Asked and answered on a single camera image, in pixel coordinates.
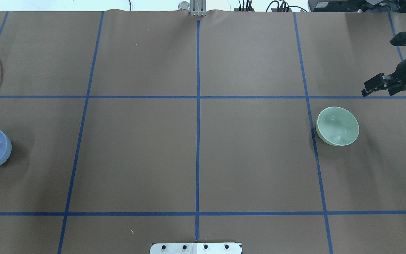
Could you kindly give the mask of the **green bowl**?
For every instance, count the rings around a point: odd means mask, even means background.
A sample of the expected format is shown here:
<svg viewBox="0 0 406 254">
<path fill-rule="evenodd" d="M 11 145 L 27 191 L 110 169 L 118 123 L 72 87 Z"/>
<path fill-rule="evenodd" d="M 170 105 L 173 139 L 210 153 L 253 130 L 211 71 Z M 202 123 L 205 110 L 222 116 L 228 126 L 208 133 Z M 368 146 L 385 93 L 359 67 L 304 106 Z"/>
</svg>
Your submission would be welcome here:
<svg viewBox="0 0 406 254">
<path fill-rule="evenodd" d="M 324 108 L 316 121 L 319 138 L 332 146 L 348 146 L 359 136 L 359 123 L 355 116 L 342 107 Z"/>
</svg>

